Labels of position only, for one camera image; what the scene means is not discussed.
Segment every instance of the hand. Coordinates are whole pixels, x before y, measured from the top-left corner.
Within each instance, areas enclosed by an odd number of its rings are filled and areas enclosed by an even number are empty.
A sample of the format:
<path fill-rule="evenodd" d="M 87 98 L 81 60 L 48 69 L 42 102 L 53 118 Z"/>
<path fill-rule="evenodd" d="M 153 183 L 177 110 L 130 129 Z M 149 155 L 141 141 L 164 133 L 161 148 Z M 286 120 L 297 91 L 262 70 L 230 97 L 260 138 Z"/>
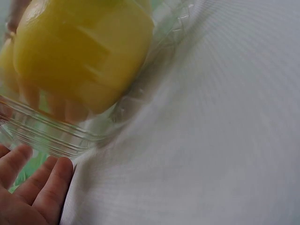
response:
<path fill-rule="evenodd" d="M 32 156 L 32 149 L 19 146 L 9 151 L 0 145 L 0 224 L 58 224 L 73 164 L 68 158 L 49 157 L 13 194 L 7 191 Z"/>

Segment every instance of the plastic clamshell container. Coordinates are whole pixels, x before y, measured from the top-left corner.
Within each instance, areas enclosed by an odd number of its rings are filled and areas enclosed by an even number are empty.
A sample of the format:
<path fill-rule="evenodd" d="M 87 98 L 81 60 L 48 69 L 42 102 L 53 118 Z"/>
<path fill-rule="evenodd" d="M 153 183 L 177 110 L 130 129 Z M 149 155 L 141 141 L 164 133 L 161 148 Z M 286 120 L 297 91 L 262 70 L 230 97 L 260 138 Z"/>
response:
<path fill-rule="evenodd" d="M 4 0 L 0 8 L 0 142 L 73 158 L 108 144 L 147 104 L 146 68 L 182 40 L 193 1 Z"/>

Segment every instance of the white fabric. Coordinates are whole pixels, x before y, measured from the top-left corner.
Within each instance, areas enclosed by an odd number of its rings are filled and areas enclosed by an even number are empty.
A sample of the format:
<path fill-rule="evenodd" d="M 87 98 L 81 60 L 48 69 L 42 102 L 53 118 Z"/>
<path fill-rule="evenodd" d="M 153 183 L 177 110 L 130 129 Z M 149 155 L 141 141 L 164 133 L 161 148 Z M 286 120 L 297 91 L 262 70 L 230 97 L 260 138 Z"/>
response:
<path fill-rule="evenodd" d="M 149 104 L 78 159 L 61 224 L 300 224 L 300 1 L 192 16 Z"/>

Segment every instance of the finger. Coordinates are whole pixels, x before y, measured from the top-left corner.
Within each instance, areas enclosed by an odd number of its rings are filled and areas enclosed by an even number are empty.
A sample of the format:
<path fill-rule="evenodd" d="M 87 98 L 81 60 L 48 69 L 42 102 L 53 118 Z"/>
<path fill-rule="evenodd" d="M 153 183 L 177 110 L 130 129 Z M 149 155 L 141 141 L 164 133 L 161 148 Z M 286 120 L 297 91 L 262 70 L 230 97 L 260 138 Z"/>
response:
<path fill-rule="evenodd" d="M 58 223 L 72 174 L 71 160 L 64 157 L 58 159 L 46 185 L 32 205 L 49 224 Z"/>
<path fill-rule="evenodd" d="M 31 177 L 14 191 L 13 194 L 28 205 L 32 205 L 39 192 L 45 186 L 56 162 L 57 158 L 49 157 Z"/>
<path fill-rule="evenodd" d="M 7 147 L 5 147 L 4 145 L 0 144 L 0 158 L 2 158 L 3 156 L 5 156 L 9 152 L 10 152 L 10 150 Z"/>
<path fill-rule="evenodd" d="M 10 4 L 10 13 L 7 22 L 7 28 L 9 31 L 16 33 L 19 22 L 23 16 L 26 7 L 31 0 L 12 0 Z"/>
<path fill-rule="evenodd" d="M 0 185 L 8 189 L 32 155 L 32 148 L 19 146 L 0 158 Z"/>

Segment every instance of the textured white surface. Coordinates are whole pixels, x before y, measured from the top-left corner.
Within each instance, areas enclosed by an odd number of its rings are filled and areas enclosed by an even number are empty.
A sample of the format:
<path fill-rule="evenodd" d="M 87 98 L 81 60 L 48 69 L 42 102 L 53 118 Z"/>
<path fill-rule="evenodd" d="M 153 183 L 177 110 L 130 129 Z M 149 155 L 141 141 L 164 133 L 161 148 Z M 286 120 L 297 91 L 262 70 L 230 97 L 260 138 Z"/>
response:
<path fill-rule="evenodd" d="M 131 127 L 78 159 L 63 225 L 300 224 L 300 1 L 193 17 Z"/>

